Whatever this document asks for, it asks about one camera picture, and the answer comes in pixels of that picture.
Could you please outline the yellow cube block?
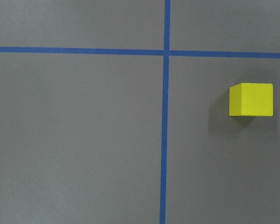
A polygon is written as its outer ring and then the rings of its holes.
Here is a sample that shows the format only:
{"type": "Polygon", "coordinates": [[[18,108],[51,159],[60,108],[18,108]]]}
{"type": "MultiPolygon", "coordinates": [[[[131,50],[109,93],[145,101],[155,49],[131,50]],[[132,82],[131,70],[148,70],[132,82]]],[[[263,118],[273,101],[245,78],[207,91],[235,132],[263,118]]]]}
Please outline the yellow cube block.
{"type": "Polygon", "coordinates": [[[229,115],[273,116],[273,84],[240,83],[229,88],[229,115]]]}

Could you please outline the blue tape line crosswise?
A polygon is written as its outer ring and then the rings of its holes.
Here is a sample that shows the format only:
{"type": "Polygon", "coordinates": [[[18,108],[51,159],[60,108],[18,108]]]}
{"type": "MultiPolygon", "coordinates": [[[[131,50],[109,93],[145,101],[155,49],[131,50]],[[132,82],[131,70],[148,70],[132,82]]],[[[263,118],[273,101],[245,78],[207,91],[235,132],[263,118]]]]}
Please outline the blue tape line crosswise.
{"type": "Polygon", "coordinates": [[[161,49],[97,49],[97,48],[53,48],[53,47],[0,47],[4,53],[47,53],[47,54],[92,54],[92,55],[132,55],[132,56],[189,56],[227,58],[280,59],[280,53],[232,52],[232,51],[192,51],[161,49]]]}

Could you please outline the blue tape line lengthwise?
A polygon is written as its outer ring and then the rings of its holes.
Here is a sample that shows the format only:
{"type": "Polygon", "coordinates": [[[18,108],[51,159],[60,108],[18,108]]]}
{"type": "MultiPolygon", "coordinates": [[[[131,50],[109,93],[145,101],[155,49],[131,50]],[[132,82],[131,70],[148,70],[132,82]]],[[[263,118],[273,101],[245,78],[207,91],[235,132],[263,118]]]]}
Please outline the blue tape line lengthwise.
{"type": "Polygon", "coordinates": [[[165,0],[163,79],[162,79],[162,117],[161,117],[160,219],[159,219],[159,223],[161,224],[164,224],[166,222],[170,13],[171,13],[171,1],[165,0]]]}

